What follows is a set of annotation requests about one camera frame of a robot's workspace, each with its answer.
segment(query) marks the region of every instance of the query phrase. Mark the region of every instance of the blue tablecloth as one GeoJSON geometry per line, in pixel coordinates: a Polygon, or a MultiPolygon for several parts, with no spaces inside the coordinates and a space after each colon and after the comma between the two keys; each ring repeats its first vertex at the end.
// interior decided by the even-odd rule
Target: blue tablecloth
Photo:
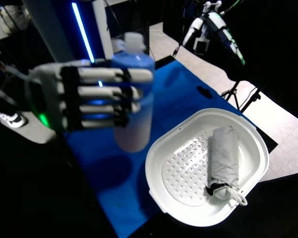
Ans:
{"type": "Polygon", "coordinates": [[[222,99],[177,61],[156,70],[151,137],[139,153],[118,148],[111,128],[74,132],[68,144],[83,169],[116,234],[125,238],[159,211],[150,197],[145,176],[145,159],[160,136],[204,108],[221,108],[241,113],[222,99]],[[208,89],[212,99],[198,92],[208,89]]]}

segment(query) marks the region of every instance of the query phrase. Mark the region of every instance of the shoe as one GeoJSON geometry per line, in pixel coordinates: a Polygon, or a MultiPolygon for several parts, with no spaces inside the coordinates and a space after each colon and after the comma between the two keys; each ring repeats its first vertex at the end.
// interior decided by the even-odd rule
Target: shoe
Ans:
{"type": "Polygon", "coordinates": [[[20,128],[27,123],[26,118],[18,113],[15,113],[12,116],[0,113],[0,118],[12,128],[20,128]]]}
{"type": "Polygon", "coordinates": [[[1,26],[5,33],[12,34],[26,30],[30,25],[30,17],[24,6],[8,5],[0,7],[2,12],[1,26]]]}

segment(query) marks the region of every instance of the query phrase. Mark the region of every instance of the green led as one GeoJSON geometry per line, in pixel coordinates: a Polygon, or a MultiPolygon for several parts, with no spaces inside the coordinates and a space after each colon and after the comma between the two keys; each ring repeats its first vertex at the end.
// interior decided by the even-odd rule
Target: green led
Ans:
{"type": "Polygon", "coordinates": [[[41,123],[43,123],[44,126],[50,127],[50,124],[49,124],[49,121],[48,121],[46,115],[44,115],[43,113],[41,113],[39,115],[39,119],[40,119],[41,123]]]}

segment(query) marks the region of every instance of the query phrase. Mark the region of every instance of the blue light strip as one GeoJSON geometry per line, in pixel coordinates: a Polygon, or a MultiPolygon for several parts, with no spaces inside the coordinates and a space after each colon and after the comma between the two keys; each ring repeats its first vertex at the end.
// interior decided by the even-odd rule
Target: blue light strip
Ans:
{"type": "Polygon", "coordinates": [[[77,21],[79,29],[80,29],[81,36],[83,37],[85,47],[86,47],[87,52],[88,52],[89,59],[92,63],[94,63],[95,59],[94,59],[93,53],[91,52],[91,49],[90,49],[88,38],[87,38],[86,33],[85,33],[83,22],[81,21],[81,17],[80,17],[79,11],[78,11],[77,4],[72,2],[72,7],[73,7],[73,11],[74,11],[74,14],[75,14],[75,17],[76,17],[76,21],[77,21]]]}

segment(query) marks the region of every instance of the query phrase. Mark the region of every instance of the blue bottle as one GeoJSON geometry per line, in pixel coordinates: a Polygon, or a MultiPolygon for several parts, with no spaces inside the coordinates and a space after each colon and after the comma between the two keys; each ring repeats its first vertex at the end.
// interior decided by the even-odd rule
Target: blue bottle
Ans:
{"type": "MultiPolygon", "coordinates": [[[[125,49],[114,55],[112,67],[143,68],[154,73],[154,60],[144,53],[144,38],[139,33],[125,33],[125,49]]],[[[151,83],[132,84],[143,91],[144,96],[138,101],[141,110],[129,116],[126,127],[115,127],[114,136],[117,144],[126,152],[139,152],[145,148],[150,139],[153,92],[151,83]]]]}

